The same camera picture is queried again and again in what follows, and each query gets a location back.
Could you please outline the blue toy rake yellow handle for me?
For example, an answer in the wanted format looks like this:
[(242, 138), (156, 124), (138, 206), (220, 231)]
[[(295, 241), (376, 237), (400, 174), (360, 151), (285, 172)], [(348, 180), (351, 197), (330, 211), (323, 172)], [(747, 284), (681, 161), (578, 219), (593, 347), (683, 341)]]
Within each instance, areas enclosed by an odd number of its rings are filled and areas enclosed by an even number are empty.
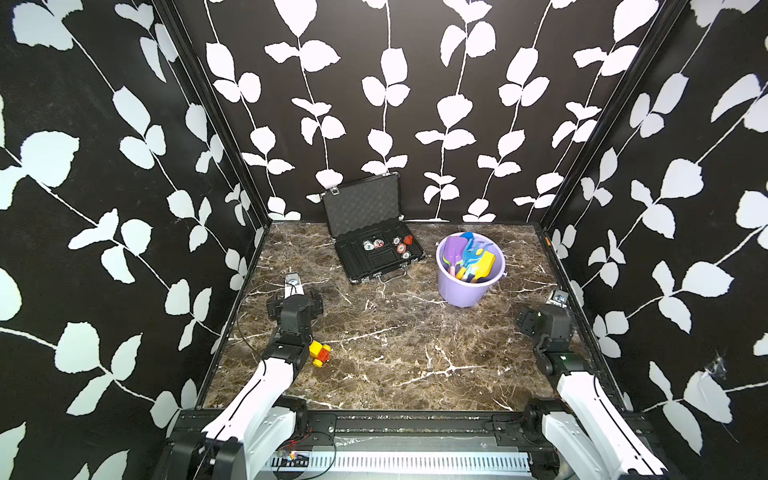
[(473, 240), (469, 242), (467, 248), (464, 251), (463, 262), (458, 267), (455, 277), (463, 282), (470, 283), (467, 279), (468, 270), (478, 261), (482, 256), (484, 250), (488, 250), (489, 242), (483, 241), (477, 236), (474, 236)]

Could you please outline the purple toy shovel pink handle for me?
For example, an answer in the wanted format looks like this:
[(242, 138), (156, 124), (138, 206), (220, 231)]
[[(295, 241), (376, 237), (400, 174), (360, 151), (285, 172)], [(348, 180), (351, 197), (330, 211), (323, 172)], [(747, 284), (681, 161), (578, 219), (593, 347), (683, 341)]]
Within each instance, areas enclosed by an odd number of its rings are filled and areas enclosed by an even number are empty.
[(451, 276), (455, 276), (458, 267), (463, 262), (464, 251), (467, 248), (467, 242), (464, 238), (458, 236), (449, 236), (445, 240), (444, 248), (442, 251), (442, 257), (446, 256), (450, 261), (450, 267), (446, 266), (448, 273)]

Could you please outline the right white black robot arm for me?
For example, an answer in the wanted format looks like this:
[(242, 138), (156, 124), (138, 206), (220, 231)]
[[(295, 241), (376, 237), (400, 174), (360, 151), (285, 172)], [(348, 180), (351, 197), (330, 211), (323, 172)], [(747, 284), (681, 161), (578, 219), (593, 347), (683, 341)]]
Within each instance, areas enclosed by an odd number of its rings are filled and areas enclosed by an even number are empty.
[(571, 349), (573, 312), (558, 303), (525, 307), (516, 320), (557, 397), (533, 399), (522, 431), (554, 447), (577, 479), (668, 479), (669, 469), (613, 405), (582, 355)]

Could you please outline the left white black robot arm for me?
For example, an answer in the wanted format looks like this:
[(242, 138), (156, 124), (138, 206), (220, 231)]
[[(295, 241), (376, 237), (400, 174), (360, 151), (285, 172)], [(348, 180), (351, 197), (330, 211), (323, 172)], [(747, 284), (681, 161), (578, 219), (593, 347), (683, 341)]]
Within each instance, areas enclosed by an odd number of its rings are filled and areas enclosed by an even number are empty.
[(254, 479), (294, 436), (305, 407), (281, 398), (310, 357), (312, 321), (323, 313), (323, 301), (313, 291), (288, 289), (267, 308), (276, 328), (253, 376), (205, 426), (174, 429), (153, 479)]

